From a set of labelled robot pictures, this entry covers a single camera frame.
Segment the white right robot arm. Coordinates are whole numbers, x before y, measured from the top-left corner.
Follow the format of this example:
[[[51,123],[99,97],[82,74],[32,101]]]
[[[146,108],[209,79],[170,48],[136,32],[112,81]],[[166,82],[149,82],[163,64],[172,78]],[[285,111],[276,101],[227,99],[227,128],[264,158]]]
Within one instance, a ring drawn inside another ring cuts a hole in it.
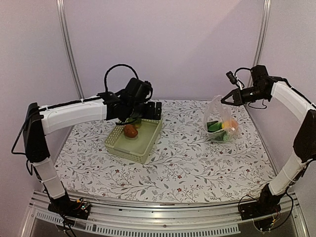
[[[262,189],[255,205],[259,215],[266,215],[316,158],[316,106],[286,79],[273,76],[260,76],[252,87],[232,90],[221,103],[241,106],[261,99],[277,100],[284,106],[275,116],[280,125],[277,131],[281,137],[291,135],[294,139],[291,149],[281,149],[289,158],[277,176]]]

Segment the green bok choy toy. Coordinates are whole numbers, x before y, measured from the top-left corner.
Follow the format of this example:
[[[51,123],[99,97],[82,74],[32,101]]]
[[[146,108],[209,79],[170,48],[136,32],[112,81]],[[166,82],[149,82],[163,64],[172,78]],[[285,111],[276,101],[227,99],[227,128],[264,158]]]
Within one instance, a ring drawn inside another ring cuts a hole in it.
[[[228,132],[222,127],[223,123],[217,120],[206,123],[207,132],[211,135],[211,140],[217,142],[227,142],[230,139]]]

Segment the yellow-green fruit toy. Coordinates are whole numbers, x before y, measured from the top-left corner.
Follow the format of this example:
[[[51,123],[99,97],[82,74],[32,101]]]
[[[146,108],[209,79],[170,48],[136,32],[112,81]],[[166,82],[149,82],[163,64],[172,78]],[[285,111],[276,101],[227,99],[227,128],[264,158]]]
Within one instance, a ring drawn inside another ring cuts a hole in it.
[[[127,120],[128,124],[131,124],[134,126],[136,129],[140,128],[142,125],[142,120],[140,118],[129,118]]]

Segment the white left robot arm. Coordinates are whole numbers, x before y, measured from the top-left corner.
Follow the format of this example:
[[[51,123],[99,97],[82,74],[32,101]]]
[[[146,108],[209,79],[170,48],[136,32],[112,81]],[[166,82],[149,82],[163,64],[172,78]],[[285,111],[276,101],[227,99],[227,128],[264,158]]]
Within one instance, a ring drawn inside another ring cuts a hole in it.
[[[47,135],[91,121],[117,119],[118,126],[126,126],[139,119],[160,120],[162,104],[152,101],[152,94],[148,81],[132,78],[116,93],[106,89],[86,99],[41,107],[37,103],[29,105],[22,126],[25,156],[62,214],[70,214],[74,207],[66,198],[66,190],[50,158]]]

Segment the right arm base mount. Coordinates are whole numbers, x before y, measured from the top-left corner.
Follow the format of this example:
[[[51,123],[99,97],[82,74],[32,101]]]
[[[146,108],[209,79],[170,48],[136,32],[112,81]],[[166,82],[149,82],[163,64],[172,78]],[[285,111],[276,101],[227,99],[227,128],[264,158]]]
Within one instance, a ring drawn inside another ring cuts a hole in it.
[[[281,211],[280,204],[264,206],[259,203],[258,199],[255,199],[250,195],[244,195],[239,200],[237,209],[242,220],[277,214]]]

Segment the yellow lemon toy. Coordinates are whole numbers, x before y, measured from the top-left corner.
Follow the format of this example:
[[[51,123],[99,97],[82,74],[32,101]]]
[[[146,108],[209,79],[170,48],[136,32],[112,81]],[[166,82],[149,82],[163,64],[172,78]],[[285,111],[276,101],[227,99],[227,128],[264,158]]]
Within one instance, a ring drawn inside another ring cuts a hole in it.
[[[222,129],[228,129],[231,126],[231,122],[230,121],[225,121],[222,122]]]

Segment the orange fruit toy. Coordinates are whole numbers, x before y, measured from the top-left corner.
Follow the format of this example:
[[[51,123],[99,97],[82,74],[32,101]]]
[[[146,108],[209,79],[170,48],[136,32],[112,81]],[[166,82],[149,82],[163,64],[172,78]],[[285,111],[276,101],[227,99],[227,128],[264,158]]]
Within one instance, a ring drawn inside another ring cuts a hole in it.
[[[238,122],[234,120],[233,118],[230,119],[228,122],[229,128],[233,131],[238,131]]]

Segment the clear zip top bag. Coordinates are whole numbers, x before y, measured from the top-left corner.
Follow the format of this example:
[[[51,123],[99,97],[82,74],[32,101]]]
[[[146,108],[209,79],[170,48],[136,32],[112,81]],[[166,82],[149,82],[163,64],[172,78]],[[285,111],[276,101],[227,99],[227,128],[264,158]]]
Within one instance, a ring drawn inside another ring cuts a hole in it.
[[[203,128],[204,131],[206,132],[206,135],[208,139],[212,142],[217,142],[211,140],[211,135],[207,132],[207,122],[210,121],[219,121],[219,122],[225,122],[225,121],[230,121],[231,118],[233,118],[232,115],[232,110],[228,105],[222,104],[220,100],[222,99],[222,95],[217,95],[215,96],[209,103],[205,105],[204,109],[204,114],[203,114]],[[233,141],[237,135],[238,131],[233,131],[230,128],[225,129],[229,136],[230,139],[227,142]]]

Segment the brown potato toy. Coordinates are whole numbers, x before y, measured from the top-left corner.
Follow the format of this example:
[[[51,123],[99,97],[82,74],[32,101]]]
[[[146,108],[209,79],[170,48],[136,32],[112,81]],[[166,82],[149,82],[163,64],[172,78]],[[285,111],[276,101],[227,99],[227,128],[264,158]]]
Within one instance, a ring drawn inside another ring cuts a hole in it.
[[[132,124],[125,125],[123,128],[123,132],[124,132],[125,137],[127,138],[136,138],[138,135],[137,129]]]

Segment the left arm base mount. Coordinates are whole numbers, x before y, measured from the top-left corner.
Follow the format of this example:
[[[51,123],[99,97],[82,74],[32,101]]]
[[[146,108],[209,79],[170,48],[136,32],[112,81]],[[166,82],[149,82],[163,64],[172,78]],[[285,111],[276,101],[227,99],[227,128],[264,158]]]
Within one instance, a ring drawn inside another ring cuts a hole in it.
[[[87,220],[90,215],[91,203],[84,201],[83,198],[71,200],[68,195],[57,199],[51,199],[48,211],[59,214],[60,216],[74,217]]]

